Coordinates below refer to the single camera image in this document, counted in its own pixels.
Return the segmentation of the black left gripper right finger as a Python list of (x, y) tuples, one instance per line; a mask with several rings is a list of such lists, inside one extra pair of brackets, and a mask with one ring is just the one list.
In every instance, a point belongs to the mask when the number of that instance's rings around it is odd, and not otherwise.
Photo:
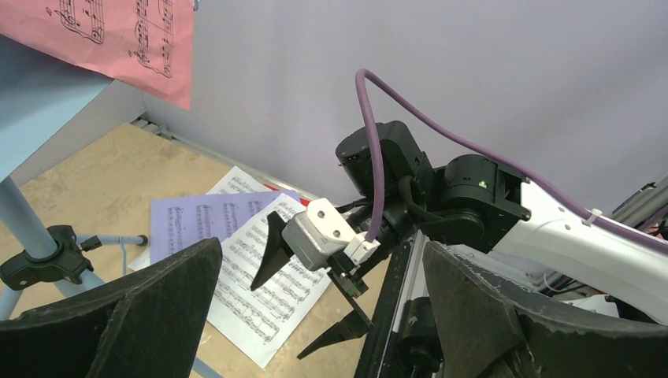
[(664, 377), (667, 328), (527, 290), (443, 245), (423, 250), (450, 377)]

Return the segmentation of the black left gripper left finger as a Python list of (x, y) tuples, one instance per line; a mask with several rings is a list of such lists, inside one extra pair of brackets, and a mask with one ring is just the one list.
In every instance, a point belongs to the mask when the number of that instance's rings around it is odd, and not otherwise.
[(4, 377), (186, 377), (222, 263), (203, 239), (160, 262), (1, 324)]

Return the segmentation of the lavender sheet music page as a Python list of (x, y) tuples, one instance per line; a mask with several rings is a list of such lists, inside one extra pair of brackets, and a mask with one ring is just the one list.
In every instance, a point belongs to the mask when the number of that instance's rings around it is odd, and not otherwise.
[(294, 191), (263, 191), (155, 199), (150, 204), (150, 263), (202, 239), (224, 241), (279, 195), (299, 200)]

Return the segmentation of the red sheet music page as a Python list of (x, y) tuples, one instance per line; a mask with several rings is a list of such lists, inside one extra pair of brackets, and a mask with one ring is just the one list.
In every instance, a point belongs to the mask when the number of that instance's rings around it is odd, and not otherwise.
[(295, 193), (298, 194), (299, 201), (304, 205), (308, 204), (311, 201), (310, 198), (304, 196), (301, 192), (298, 192), (297, 190), (275, 186), (275, 185), (272, 185), (271, 183), (264, 183), (264, 186), (267, 187), (268, 189), (272, 190), (272, 191), (294, 191)]

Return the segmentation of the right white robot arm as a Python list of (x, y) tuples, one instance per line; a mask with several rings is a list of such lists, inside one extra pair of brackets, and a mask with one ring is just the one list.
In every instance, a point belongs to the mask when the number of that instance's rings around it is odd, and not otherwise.
[(314, 200), (290, 219), (267, 216), (268, 239), (250, 284), (291, 259), (325, 269), (350, 302), (364, 276), (415, 233), (495, 264), (531, 261), (667, 322), (667, 242), (595, 210), (577, 214), (547, 187), (489, 154), (434, 167), (400, 121), (361, 128), (336, 148), (361, 198)]

